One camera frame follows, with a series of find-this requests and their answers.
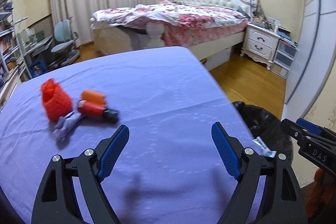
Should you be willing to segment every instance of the metal screw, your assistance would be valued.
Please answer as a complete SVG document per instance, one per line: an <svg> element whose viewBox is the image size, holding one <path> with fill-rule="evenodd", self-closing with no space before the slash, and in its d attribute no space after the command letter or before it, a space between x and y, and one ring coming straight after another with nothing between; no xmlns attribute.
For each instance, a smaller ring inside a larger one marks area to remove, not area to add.
<svg viewBox="0 0 336 224"><path fill-rule="evenodd" d="M60 158L61 157L59 155L55 155L53 156L52 161L59 161Z"/></svg>
<svg viewBox="0 0 336 224"><path fill-rule="evenodd" d="M87 149L87 150L85 150L84 154L86 156L91 156L93 154L93 150L92 149Z"/></svg>
<svg viewBox="0 0 336 224"><path fill-rule="evenodd" d="M284 155L284 154L279 154L279 159L281 159L281 160L285 160L286 159L286 155Z"/></svg>
<svg viewBox="0 0 336 224"><path fill-rule="evenodd" d="M246 148L246 149L245 149L245 153L248 154L248 155L252 155L252 154L253 154L253 149L251 149L251 148Z"/></svg>

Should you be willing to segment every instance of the black trash bag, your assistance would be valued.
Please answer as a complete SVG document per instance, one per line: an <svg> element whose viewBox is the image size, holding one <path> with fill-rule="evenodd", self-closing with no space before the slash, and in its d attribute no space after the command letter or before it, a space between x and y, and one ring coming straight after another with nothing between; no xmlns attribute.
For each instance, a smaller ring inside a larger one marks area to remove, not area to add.
<svg viewBox="0 0 336 224"><path fill-rule="evenodd" d="M260 137L272 151L283 153L292 163L293 146L291 137L280 128L280 120L272 113L258 106L246 105L244 102L234 102L254 138Z"/></svg>

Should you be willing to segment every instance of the red object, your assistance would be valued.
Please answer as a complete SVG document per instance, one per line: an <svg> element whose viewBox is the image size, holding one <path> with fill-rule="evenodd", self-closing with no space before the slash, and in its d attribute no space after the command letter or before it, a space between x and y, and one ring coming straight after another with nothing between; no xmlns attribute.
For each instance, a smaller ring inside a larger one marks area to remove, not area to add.
<svg viewBox="0 0 336 224"><path fill-rule="evenodd" d="M319 209L321 204L327 205L334 194L336 194L336 180L329 185L324 183L325 172L318 169L314 176L315 185L310 193L310 199L306 204L308 217L312 217Z"/></svg>
<svg viewBox="0 0 336 224"><path fill-rule="evenodd" d="M94 116L94 117L102 117L104 110L106 109L103 105L98 105L86 100L80 100L77 106L78 112Z"/></svg>
<svg viewBox="0 0 336 224"><path fill-rule="evenodd" d="M52 78L41 85L41 92L42 105L50 121L57 121L72 111L70 96Z"/></svg>

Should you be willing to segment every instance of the rod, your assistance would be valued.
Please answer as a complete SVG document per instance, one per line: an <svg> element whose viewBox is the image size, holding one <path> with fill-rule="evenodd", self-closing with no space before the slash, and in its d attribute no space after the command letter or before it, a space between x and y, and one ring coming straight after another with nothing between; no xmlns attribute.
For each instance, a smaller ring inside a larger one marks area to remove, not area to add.
<svg viewBox="0 0 336 224"><path fill-rule="evenodd" d="M28 19L28 17L21 18L21 19L19 19L18 21L16 21L16 22L14 23L14 25L19 24L20 22L23 22L23 21L26 20L26 19Z"/></svg>

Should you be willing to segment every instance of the blue gripper pad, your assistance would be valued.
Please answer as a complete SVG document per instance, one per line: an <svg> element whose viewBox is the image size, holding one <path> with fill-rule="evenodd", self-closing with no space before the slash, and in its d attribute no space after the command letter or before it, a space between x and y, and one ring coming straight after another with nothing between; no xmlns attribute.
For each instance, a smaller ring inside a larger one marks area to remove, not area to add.
<svg viewBox="0 0 336 224"><path fill-rule="evenodd" d="M104 178L107 178L120 156L120 153L123 151L125 145L127 144L129 139L129 129L127 126L124 126L117 136L110 143L105 153L102 155L100 159L100 170L97 174L97 177L103 181Z"/></svg>
<svg viewBox="0 0 336 224"><path fill-rule="evenodd" d="M226 171L229 175L238 179L241 176L241 172L239 170L239 159L224 136L221 128L216 123L212 125L211 136L225 165Z"/></svg>
<svg viewBox="0 0 336 224"><path fill-rule="evenodd" d="M321 135L321 130L319 129L319 127L311 122L308 122L304 119L298 118L296 123L299 126L304 127L305 129L307 129L310 133L313 133L315 135L320 136Z"/></svg>

